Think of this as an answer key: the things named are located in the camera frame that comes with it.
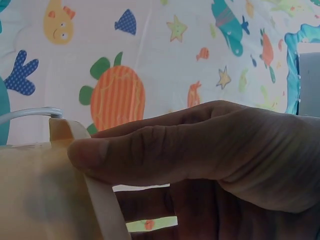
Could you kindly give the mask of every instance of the orange fish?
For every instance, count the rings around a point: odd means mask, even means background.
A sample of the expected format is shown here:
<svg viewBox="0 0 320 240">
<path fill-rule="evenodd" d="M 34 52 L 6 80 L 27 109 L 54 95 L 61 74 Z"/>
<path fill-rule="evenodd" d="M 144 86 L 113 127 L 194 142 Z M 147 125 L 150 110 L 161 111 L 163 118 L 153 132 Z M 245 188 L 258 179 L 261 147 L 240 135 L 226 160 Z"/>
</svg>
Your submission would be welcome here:
<svg viewBox="0 0 320 240">
<path fill-rule="evenodd" d="M 199 59 L 208 59 L 209 58 L 209 49 L 206 47 L 201 48 L 200 53 L 196 56 L 196 60 Z"/>
<path fill-rule="evenodd" d="M 151 231 L 154 228 L 154 226 L 155 226 L 155 221 L 153 221 L 153 220 L 145 221 L 145 224 L 144 224 L 145 230 Z"/>
<path fill-rule="evenodd" d="M 280 50 L 280 52 L 282 51 L 282 43 L 283 43 L 283 39 L 280 39 L 279 43 L 278 43 L 278 49 Z"/>
<path fill-rule="evenodd" d="M 191 84 L 188 93 L 187 106 L 188 108 L 194 107 L 200 104 L 200 97 L 198 94 L 198 88 L 201 87 L 200 81 L 195 84 Z"/>
</svg>

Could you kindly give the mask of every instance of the blue dotted shape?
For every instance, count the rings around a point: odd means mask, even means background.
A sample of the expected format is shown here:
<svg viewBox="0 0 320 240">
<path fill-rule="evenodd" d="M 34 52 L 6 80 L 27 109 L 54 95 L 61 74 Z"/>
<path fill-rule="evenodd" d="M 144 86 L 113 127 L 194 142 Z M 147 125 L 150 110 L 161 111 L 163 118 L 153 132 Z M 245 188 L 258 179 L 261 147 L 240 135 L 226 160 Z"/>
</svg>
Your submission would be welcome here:
<svg viewBox="0 0 320 240">
<path fill-rule="evenodd" d="M 39 65 L 39 60 L 34 59 L 24 65 L 27 58 L 27 52 L 25 50 L 19 51 L 16 56 L 12 73 L 4 80 L 4 84 L 7 89 L 14 90 L 22 95 L 30 96 L 36 90 L 36 86 L 27 79 Z"/>
<path fill-rule="evenodd" d="M 134 14 L 127 9 L 124 14 L 120 17 L 119 21 L 114 23 L 115 30 L 121 30 L 123 32 L 136 35 L 137 32 L 137 21 Z"/>
</svg>

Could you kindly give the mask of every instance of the knuckle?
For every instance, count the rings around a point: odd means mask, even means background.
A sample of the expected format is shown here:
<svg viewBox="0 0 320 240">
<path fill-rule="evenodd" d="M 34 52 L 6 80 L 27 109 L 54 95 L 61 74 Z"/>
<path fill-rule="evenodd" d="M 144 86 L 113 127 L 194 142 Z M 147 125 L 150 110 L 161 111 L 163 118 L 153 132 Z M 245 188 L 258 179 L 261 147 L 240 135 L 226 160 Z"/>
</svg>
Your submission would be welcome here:
<svg viewBox="0 0 320 240">
<path fill-rule="evenodd" d="M 181 147 L 177 126 L 146 126 L 132 134 L 131 154 L 136 165 L 171 162 Z"/>
</svg>

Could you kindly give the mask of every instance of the yellow star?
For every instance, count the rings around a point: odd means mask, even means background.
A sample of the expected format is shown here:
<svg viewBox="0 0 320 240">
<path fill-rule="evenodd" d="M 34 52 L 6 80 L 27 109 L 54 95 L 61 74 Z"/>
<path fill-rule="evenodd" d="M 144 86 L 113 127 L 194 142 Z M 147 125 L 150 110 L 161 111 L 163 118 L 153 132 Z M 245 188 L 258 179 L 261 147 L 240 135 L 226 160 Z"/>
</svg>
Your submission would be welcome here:
<svg viewBox="0 0 320 240">
<path fill-rule="evenodd" d="M 219 85 L 221 85 L 221 89 L 224 89 L 225 86 L 231 82 L 231 78 L 227 72 L 227 66 L 225 66 L 224 71 L 219 69 L 219 75 L 220 75 L 220 80 L 216 86 L 218 87 Z"/>
<path fill-rule="evenodd" d="M 187 30 L 187 25 L 183 24 L 179 21 L 176 15 L 174 15 L 173 22 L 167 22 L 166 25 L 171 29 L 171 38 L 170 42 L 177 39 L 180 43 L 182 43 L 182 35 Z"/>
</svg>

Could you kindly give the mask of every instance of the plastic container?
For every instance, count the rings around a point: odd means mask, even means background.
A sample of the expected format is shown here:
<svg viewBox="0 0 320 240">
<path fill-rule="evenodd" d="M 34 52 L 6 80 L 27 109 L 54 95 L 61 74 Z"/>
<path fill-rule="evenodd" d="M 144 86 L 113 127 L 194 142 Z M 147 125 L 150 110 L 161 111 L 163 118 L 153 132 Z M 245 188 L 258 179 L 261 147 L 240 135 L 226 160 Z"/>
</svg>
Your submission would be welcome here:
<svg viewBox="0 0 320 240">
<path fill-rule="evenodd" d="M 0 147 L 0 239 L 131 239 L 112 187 L 68 159 L 69 144 L 89 138 L 87 130 L 50 118 L 49 131 L 49 142 Z"/>
</svg>

